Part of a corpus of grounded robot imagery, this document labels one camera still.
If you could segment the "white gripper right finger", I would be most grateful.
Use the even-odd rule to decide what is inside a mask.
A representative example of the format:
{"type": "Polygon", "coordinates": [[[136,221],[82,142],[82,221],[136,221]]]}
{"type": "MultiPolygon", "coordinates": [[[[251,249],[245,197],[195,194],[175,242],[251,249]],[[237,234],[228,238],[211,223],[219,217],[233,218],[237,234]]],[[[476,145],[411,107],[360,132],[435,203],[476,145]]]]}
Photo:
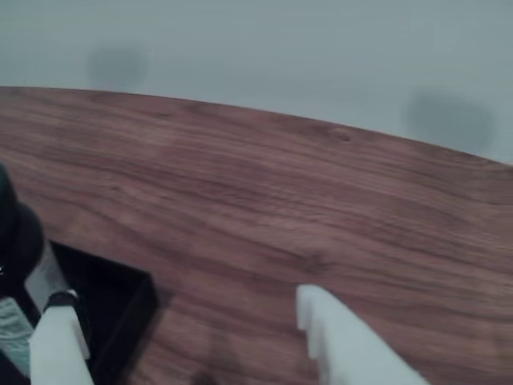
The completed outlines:
{"type": "Polygon", "coordinates": [[[296,290],[297,328],[321,384],[427,384],[367,323],[328,290],[296,290]]]}

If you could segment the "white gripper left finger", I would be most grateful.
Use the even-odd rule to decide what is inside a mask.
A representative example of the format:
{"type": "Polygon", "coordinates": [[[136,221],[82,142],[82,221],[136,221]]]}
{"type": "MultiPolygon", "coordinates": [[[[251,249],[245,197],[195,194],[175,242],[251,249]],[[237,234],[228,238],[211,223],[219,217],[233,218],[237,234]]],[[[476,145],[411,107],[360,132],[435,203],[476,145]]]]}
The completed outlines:
{"type": "Polygon", "coordinates": [[[52,294],[29,340],[30,382],[93,385],[89,339],[89,322],[77,293],[52,294]]]}

